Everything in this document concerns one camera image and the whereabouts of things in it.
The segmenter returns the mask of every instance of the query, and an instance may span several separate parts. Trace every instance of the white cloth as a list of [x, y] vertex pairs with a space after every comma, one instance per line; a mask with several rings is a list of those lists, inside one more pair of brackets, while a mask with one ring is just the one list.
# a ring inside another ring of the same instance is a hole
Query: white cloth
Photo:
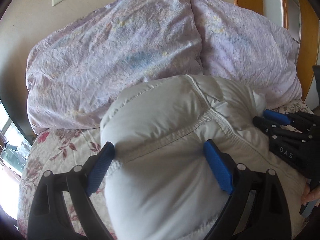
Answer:
[[101, 145], [115, 145], [105, 198], [119, 240], [201, 240], [228, 195], [203, 155], [213, 139], [251, 170], [273, 168], [283, 185], [292, 231], [301, 228], [304, 178], [268, 151], [252, 124], [264, 97], [210, 76], [176, 76], [124, 90], [100, 124]]

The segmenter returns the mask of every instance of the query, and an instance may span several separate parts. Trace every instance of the blue rubber pad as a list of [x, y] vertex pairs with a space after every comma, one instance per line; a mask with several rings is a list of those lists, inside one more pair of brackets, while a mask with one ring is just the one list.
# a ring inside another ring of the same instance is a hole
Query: blue rubber pad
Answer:
[[204, 143], [204, 156], [217, 179], [219, 186], [222, 190], [228, 194], [232, 194], [234, 187], [232, 184], [232, 173], [224, 164], [220, 157], [220, 150], [215, 144], [211, 144], [209, 141]]
[[264, 110], [263, 117], [284, 126], [291, 124], [291, 119], [287, 114], [281, 114], [268, 109]]
[[100, 157], [88, 175], [88, 186], [85, 190], [88, 197], [96, 192], [115, 157], [115, 148], [112, 143], [107, 142], [107, 147], [103, 147]]

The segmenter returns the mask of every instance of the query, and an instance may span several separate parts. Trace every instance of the screw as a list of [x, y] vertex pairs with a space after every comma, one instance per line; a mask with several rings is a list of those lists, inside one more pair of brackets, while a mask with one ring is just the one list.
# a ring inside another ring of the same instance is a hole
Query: screw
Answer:
[[73, 171], [75, 171], [75, 172], [79, 172], [81, 170], [82, 170], [82, 166], [81, 165], [77, 165], [77, 166], [73, 167]]
[[43, 176], [49, 177], [51, 175], [51, 171], [47, 170], [43, 173]]
[[244, 164], [242, 164], [242, 163], [239, 163], [239, 164], [237, 165], [237, 168], [238, 168], [239, 170], [241, 170], [241, 171], [244, 171], [245, 168], [246, 168], [246, 166], [245, 166]]
[[269, 173], [270, 175], [274, 176], [274, 175], [276, 174], [276, 171], [273, 170], [273, 169], [269, 169], [269, 170], [268, 170], [268, 173]]

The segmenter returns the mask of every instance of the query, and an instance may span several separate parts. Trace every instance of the finger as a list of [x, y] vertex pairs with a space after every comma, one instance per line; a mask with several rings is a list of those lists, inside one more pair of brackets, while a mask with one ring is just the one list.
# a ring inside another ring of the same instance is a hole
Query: finger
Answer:
[[302, 196], [301, 201], [305, 205], [305, 203], [314, 201], [320, 198], [320, 187], [316, 187], [313, 191], [311, 191], [308, 195]]
[[306, 197], [308, 196], [309, 193], [310, 193], [310, 187], [309, 187], [309, 184], [306, 183], [306, 185], [304, 187], [303, 194], [301, 196], [302, 205], [306, 205], [307, 204]]
[[310, 193], [310, 186], [309, 186], [309, 184], [306, 183], [306, 185], [304, 186], [304, 191], [303, 191], [302, 196], [306, 197], [309, 193]]

